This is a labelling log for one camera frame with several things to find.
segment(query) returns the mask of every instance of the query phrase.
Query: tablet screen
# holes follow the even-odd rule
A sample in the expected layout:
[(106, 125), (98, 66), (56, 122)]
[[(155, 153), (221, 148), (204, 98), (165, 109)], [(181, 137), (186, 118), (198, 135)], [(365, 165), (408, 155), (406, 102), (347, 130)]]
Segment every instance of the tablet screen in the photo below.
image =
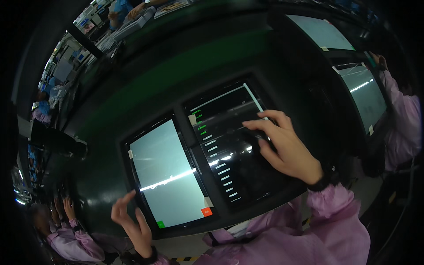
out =
[(337, 69), (355, 101), (365, 133), (372, 134), (373, 127), (387, 109), (374, 76), (361, 63), (344, 64), (337, 66)]
[(164, 122), (129, 145), (140, 191), (159, 228), (212, 214), (173, 122)]
[(230, 208), (256, 201), (281, 188), (282, 175), (259, 153), (266, 137), (242, 125), (265, 108), (246, 82), (212, 89), (185, 107), (196, 137)]
[(331, 23), (314, 17), (287, 15), (319, 47), (355, 50), (345, 36)]

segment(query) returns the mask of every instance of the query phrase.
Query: worker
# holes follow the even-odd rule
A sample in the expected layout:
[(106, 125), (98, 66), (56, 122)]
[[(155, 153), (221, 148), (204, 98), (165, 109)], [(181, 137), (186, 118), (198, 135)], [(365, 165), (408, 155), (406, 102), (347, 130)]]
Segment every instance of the worker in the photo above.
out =
[(34, 204), (28, 210), (38, 237), (52, 255), (59, 255), (66, 262), (102, 261), (112, 264), (119, 253), (125, 251), (128, 244), (125, 238), (85, 232), (76, 219), (74, 204), (69, 197), (63, 200), (63, 208), (70, 226), (63, 219), (58, 198), (52, 207), (51, 218), (50, 210), (45, 205)]
[(395, 124), (385, 138), (385, 169), (393, 171), (398, 165), (411, 160), (421, 151), (420, 100), (417, 95), (412, 95), (410, 85), (402, 92), (399, 90), (396, 80), (389, 72), (386, 58), (371, 52), (370, 54), (379, 66), (379, 77), (393, 105)]
[(169, 0), (116, 0), (115, 9), (109, 12), (110, 29), (117, 30), (124, 22), (125, 17), (133, 20), (143, 9), (149, 6), (159, 6)]
[(33, 109), (32, 117), (34, 119), (37, 119), (39, 122), (41, 122), (44, 125), (50, 125), (50, 121), (52, 119), (52, 116), (50, 114), (42, 113), (39, 107), (36, 107), (35, 109)]
[[(213, 231), (204, 241), (212, 247), (195, 264), (366, 264), (370, 236), (359, 221), (360, 202), (342, 185), (328, 184), (328, 175), (294, 132), (283, 112), (266, 110), (258, 114), (270, 120), (243, 122), (249, 130), (262, 130), (272, 140), (277, 153), (260, 139), (260, 153), (279, 172), (298, 178), (308, 187), (307, 205), (312, 208), (310, 228), (301, 229), (300, 197), (275, 210), (258, 216), (245, 227), (243, 235), (229, 230)], [(151, 246), (152, 234), (140, 209), (138, 224), (126, 211), (135, 190), (117, 200), (111, 218), (120, 224), (134, 244), (137, 264), (165, 265), (171, 262)]]
[(92, 28), (94, 28), (94, 24), (90, 23), (90, 24), (85, 24), (84, 25), (84, 34), (87, 34)]

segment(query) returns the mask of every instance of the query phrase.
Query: hair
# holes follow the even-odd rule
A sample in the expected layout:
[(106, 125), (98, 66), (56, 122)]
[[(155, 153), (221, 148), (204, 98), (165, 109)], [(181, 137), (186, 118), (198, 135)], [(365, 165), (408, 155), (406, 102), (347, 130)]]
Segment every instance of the hair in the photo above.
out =
[(28, 209), (28, 215), (29, 218), (31, 220), (31, 223), (33, 224), (33, 228), (35, 231), (35, 234), (37, 236), (37, 239), (39, 240), (39, 242), (41, 243), (41, 247), (45, 250), (46, 255), (55, 263), (59, 262), (60, 264), (62, 263), (67, 263), (67, 262), (71, 262), (67, 259), (64, 259), (61, 255), (59, 255), (49, 244), (49, 242), (47, 241), (46, 236), (40, 232), (38, 230), (38, 228), (35, 227), (34, 225), (34, 218), (36, 214), (39, 214), (40, 211), (43, 209), (43, 207), (45, 207), (45, 205), (42, 204), (33, 204), (31, 207), (29, 207)]

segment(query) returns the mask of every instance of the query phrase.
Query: display screen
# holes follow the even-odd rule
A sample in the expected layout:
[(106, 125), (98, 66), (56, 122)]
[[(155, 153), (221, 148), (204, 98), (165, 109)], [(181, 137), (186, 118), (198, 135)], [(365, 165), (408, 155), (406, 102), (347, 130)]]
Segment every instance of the display screen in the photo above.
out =
[(337, 69), (356, 103), (365, 133), (372, 134), (373, 127), (387, 109), (374, 76), (362, 63), (344, 64)]
[(319, 46), (327, 49), (355, 50), (330, 22), (314, 17), (287, 15)]
[(165, 228), (212, 214), (187, 159), (173, 120), (130, 145), (140, 191), (159, 226)]
[(230, 208), (259, 200), (284, 186), (281, 173), (259, 153), (265, 134), (242, 125), (257, 120), (265, 106), (249, 85), (236, 82), (185, 106), (196, 137)]

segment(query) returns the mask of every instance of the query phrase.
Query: floor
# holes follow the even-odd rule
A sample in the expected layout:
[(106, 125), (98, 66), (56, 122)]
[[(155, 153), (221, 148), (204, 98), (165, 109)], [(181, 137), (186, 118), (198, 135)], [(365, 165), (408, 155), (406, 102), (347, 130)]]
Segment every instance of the floor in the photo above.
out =
[[(355, 194), (355, 199), (361, 201), (361, 209), (359, 217), (370, 207), (371, 203), (377, 196), (382, 185), (381, 178), (361, 178), (352, 184), (351, 191)], [(310, 209), (306, 206), (307, 192), (301, 195), (302, 197), (302, 219), (310, 217)], [(168, 258), (186, 258), (193, 257), (194, 259), (204, 253), (209, 247), (202, 241), (203, 234), (196, 234), (186, 237), (175, 237), (162, 240), (155, 240), (153, 244), (157, 250)], [(179, 261), (181, 265), (190, 265), (194, 261)], [(113, 265), (121, 265), (121, 261), (117, 259)]]

